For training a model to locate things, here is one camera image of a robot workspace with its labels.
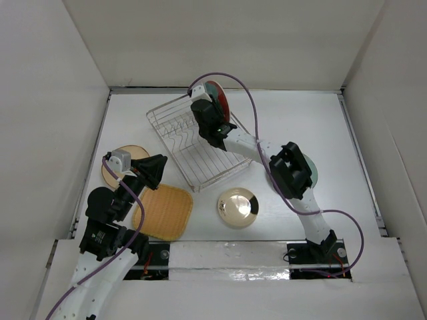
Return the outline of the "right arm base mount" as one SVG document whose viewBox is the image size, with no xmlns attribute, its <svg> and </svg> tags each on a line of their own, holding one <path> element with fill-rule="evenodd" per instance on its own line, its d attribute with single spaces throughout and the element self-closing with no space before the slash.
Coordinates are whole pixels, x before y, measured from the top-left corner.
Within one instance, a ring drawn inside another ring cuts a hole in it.
<svg viewBox="0 0 427 320">
<path fill-rule="evenodd" d="M 350 264 L 342 239 L 325 255 L 311 252 L 306 241 L 291 241 L 286 243 L 282 259 L 289 265 L 292 280 L 331 279 L 330 274 L 335 273 L 336 279 L 352 279 L 350 271 L 344 273 Z"/>
</svg>

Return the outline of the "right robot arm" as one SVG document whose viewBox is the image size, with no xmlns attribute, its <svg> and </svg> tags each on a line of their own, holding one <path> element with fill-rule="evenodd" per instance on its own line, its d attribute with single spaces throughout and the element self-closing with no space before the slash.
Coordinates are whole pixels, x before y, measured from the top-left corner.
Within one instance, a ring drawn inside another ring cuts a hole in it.
<svg viewBox="0 0 427 320">
<path fill-rule="evenodd" d="M 312 170 L 300 148 L 292 142 L 277 146 L 260 141 L 226 121 L 222 108 L 213 101 L 191 102 L 199 135 L 212 147 L 242 155 L 266 166 L 276 192 L 298 212 L 306 236 L 306 251 L 315 264 L 332 255 L 336 234 L 326 223 L 312 190 Z"/>
</svg>

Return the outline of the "red and teal floral plate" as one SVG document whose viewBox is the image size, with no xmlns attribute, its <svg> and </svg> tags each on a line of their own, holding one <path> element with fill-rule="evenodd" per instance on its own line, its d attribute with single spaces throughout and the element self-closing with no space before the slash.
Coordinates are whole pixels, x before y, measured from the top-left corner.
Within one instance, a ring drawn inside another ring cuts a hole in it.
<svg viewBox="0 0 427 320">
<path fill-rule="evenodd" d="M 222 111 L 224 113 L 224 119 L 226 122 L 230 121 L 230 108 L 228 105 L 228 99 L 226 97 L 226 93 L 223 89 L 223 87 L 217 82 L 213 80 L 209 80 L 205 82 L 206 85 L 209 85 L 212 88 L 216 88 L 216 96 L 217 100 L 219 101 L 219 104 L 222 108 Z"/>
</svg>

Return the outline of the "small black plate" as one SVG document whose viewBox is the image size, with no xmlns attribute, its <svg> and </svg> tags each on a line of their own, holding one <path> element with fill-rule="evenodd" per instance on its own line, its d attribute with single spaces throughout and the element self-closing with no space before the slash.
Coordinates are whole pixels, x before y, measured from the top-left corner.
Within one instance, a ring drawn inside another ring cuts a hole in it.
<svg viewBox="0 0 427 320">
<path fill-rule="evenodd" d="M 222 114 L 222 107 L 220 105 L 220 100 L 219 100 L 219 95 L 218 95 L 218 91 L 216 89 L 212 89 L 209 92 L 209 96 L 211 98 L 212 104 L 214 105 L 215 109 L 216 109 L 216 113 Z"/>
</svg>

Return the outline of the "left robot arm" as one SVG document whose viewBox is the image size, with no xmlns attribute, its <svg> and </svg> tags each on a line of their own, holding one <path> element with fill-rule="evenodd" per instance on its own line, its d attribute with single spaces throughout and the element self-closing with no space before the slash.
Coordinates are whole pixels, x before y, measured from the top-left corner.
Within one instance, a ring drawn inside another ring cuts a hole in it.
<svg viewBox="0 0 427 320">
<path fill-rule="evenodd" d="M 149 238 L 121 225 L 145 188 L 155 191 L 167 163 L 164 155 L 132 159 L 116 149 L 102 159 L 103 168 L 118 182 L 115 190 L 94 189 L 87 198 L 87 222 L 79 244 L 79 258 L 68 290 L 54 304 L 47 319 L 102 319 L 120 282 L 149 255 Z"/>
</svg>

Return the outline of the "light green flower bowl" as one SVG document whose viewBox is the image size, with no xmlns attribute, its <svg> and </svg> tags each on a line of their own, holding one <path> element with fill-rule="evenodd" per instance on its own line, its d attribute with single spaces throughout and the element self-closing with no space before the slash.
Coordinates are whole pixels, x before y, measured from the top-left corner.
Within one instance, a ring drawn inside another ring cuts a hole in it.
<svg viewBox="0 0 427 320">
<path fill-rule="evenodd" d="M 310 186 L 310 189 L 313 189 L 318 183 L 318 169 L 310 157 L 308 157 L 305 153 L 303 154 L 303 156 L 312 172 L 310 177 L 310 179 L 312 180 L 312 185 Z"/>
</svg>

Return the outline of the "gold rimmed cream plate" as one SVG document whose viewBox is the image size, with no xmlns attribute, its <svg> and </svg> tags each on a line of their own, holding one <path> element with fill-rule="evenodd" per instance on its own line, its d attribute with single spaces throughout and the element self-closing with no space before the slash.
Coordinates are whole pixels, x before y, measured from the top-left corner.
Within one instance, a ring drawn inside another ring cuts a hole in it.
<svg viewBox="0 0 427 320">
<path fill-rule="evenodd" d="M 235 187 L 219 196 L 217 208 L 226 225 L 243 229 L 256 220 L 260 206 L 258 198 L 250 190 Z"/>
</svg>

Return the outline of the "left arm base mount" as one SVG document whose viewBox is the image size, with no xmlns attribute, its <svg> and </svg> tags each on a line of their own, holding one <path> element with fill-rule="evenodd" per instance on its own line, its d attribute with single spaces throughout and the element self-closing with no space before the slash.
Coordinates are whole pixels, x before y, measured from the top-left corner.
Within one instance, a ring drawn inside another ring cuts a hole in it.
<svg viewBox="0 0 427 320">
<path fill-rule="evenodd" d="M 145 260 L 138 261 L 126 274 L 126 281 L 163 281 L 169 279 L 170 242 L 149 244 Z"/>
</svg>

